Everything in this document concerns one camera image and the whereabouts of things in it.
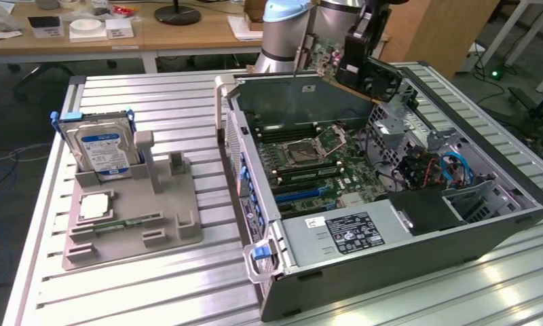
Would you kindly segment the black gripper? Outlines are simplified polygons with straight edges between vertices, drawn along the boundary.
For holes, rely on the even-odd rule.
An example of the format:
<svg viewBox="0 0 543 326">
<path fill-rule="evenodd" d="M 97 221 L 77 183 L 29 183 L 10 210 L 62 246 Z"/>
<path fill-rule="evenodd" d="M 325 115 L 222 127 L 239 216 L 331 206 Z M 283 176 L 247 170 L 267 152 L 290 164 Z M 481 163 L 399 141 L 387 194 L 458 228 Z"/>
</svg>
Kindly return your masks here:
<svg viewBox="0 0 543 326">
<path fill-rule="evenodd" d="M 343 56 L 335 71 L 335 80 L 346 87 L 357 87 L 361 76 L 361 68 L 369 53 L 369 36 L 357 29 L 350 29 L 346 33 L 343 44 Z"/>
</svg>

